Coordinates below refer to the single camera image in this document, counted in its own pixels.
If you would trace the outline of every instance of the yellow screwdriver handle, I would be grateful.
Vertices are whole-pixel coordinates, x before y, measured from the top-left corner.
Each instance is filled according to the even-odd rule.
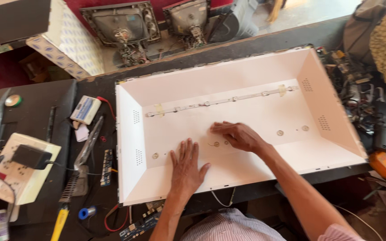
[[[58,241],[61,235],[65,221],[67,221],[69,210],[67,208],[61,209],[57,215],[55,228],[53,230],[53,235],[51,236],[50,241]]]

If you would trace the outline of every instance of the circuit board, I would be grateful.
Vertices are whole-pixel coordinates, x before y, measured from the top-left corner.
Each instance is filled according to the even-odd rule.
[[[105,150],[104,162],[102,164],[101,187],[108,186],[111,183],[112,161],[113,161],[112,150]]]
[[[140,219],[138,222],[129,225],[129,228],[120,232],[120,238],[122,241],[129,241],[135,239],[141,234],[145,233],[147,230],[156,226],[157,221],[159,220],[162,207],[158,207],[156,211],[152,209],[152,212],[148,211],[142,216],[144,218]]]

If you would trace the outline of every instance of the ventilation holes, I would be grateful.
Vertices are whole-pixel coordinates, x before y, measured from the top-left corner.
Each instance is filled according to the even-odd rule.
[[[142,151],[137,150],[136,151],[136,165],[139,166],[142,164]]]
[[[139,123],[139,112],[133,111],[133,123]]]
[[[310,85],[310,82],[309,82],[308,79],[302,80],[302,85],[303,85],[303,89],[304,89],[305,91],[313,91],[313,90],[312,90],[312,86]]]
[[[325,116],[322,115],[320,118],[318,118],[318,122],[319,122],[319,125],[321,126],[321,129],[330,130],[329,123],[327,123]]]

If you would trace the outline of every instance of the hand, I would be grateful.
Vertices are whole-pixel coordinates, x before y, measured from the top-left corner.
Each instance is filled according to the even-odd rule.
[[[192,139],[181,142],[180,157],[177,160],[175,152],[171,151],[172,164],[174,171],[172,174],[172,185],[169,194],[176,195],[180,201],[187,201],[194,192],[203,183],[205,174],[211,167],[211,163],[203,165],[200,171],[197,168],[197,159],[199,157],[199,145],[197,142],[192,145]]]
[[[211,133],[221,134],[234,148],[250,151],[260,156],[273,146],[264,141],[257,132],[243,123],[214,122]]]

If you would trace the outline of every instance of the man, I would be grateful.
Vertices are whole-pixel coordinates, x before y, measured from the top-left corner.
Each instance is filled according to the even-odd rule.
[[[211,132],[222,135],[234,148],[255,153],[265,162],[284,190],[310,240],[362,240],[342,215],[254,130],[242,123],[232,124],[224,121],[215,122],[211,126]],[[191,138],[187,143],[181,142],[178,159],[175,152],[171,151],[174,165],[172,186],[150,241],[173,240],[181,212],[211,167],[211,164],[207,163],[198,170],[198,156],[199,146],[197,142],[192,144]],[[284,238],[265,223],[247,218],[239,210],[232,208],[222,209],[220,213],[205,218],[188,230],[181,240],[283,241]]]

